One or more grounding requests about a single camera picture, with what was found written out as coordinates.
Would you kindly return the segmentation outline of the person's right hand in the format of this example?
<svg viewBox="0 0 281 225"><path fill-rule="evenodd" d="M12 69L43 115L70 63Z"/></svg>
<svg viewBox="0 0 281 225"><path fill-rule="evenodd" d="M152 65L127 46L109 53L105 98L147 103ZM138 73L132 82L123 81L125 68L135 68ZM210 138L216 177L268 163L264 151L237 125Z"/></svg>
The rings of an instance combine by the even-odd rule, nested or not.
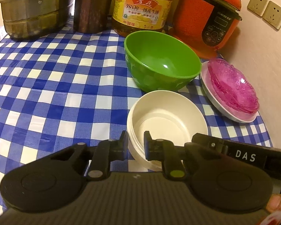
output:
<svg viewBox="0 0 281 225"><path fill-rule="evenodd" d="M274 212L281 210L281 194L273 194L267 203L266 210Z"/></svg>

